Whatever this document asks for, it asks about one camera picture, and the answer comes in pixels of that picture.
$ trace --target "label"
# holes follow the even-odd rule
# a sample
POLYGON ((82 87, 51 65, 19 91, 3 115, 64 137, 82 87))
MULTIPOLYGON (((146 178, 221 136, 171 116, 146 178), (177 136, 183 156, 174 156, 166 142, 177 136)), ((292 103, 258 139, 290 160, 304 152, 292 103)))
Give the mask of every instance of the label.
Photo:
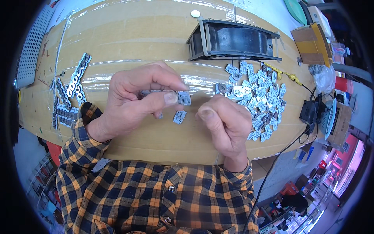
POLYGON ((346 53, 346 50, 343 49, 343 48, 336 48, 336 47, 334 47, 334 50, 339 55, 344 55, 346 53))
POLYGON ((339 111, 340 111, 340 108, 336 108, 336 114, 335 114, 335 119, 334 119, 334 124, 332 126, 332 129, 331 129, 331 132, 330 132, 330 135, 333 135, 334 134, 334 130, 335 130, 335 126, 336 126, 336 122, 338 121, 338 117, 339 117, 339 111))

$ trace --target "plastic bag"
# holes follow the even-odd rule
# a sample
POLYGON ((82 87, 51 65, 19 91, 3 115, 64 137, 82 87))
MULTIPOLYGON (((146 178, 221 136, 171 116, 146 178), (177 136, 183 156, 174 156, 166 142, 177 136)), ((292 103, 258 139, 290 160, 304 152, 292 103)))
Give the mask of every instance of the plastic bag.
POLYGON ((335 70, 333 66, 311 64, 309 72, 313 75, 317 93, 330 93, 335 88, 335 70))

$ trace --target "shirt cuff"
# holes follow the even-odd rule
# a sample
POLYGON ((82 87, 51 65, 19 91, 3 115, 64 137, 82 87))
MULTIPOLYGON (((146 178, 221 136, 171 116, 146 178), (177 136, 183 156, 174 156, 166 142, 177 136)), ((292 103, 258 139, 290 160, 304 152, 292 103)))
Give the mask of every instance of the shirt cuff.
POLYGON ((90 102, 85 102, 81 105, 78 111, 77 123, 73 127, 73 136, 78 144, 87 149, 106 150, 111 140, 101 143, 93 139, 86 131, 86 126, 92 120, 100 117, 102 112, 90 102))
POLYGON ((252 185, 252 163, 248 160, 247 167, 242 172, 230 172, 223 169, 227 179, 242 190, 248 190, 252 185))

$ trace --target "plaid shirt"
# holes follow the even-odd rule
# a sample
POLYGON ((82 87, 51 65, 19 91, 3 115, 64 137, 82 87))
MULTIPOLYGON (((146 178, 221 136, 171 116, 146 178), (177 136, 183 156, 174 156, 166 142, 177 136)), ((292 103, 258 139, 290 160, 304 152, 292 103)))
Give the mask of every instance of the plaid shirt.
MULTIPOLYGON (((84 103, 62 148, 56 177, 67 233, 240 233, 255 201, 250 162, 241 173, 218 165, 163 166, 112 161, 91 170, 109 142, 85 126, 102 112, 84 103)), ((259 233, 258 208, 249 233, 259 233)))

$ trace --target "person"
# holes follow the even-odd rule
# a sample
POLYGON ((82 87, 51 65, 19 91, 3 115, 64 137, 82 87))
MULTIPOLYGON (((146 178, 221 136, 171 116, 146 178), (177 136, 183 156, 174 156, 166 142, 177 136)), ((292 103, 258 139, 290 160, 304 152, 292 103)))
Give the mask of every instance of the person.
POLYGON ((81 105, 73 136, 62 148, 56 177, 65 231, 241 233, 247 215, 255 209, 247 233, 259 233, 252 165, 245 147, 251 115, 222 95, 204 103, 196 118, 210 130, 213 145, 225 156, 223 166, 112 161, 100 171, 91 171, 111 139, 130 134, 145 116, 158 118, 168 107, 183 109, 175 92, 138 96, 140 90, 152 89, 186 91, 188 86, 167 64, 155 62, 115 73, 104 113, 92 103, 81 105))
POLYGON ((308 208, 308 201, 300 193, 295 195, 284 195, 283 198, 277 197, 281 207, 292 206, 292 213, 296 217, 296 213, 300 213, 299 216, 304 217, 306 215, 306 209, 308 208))

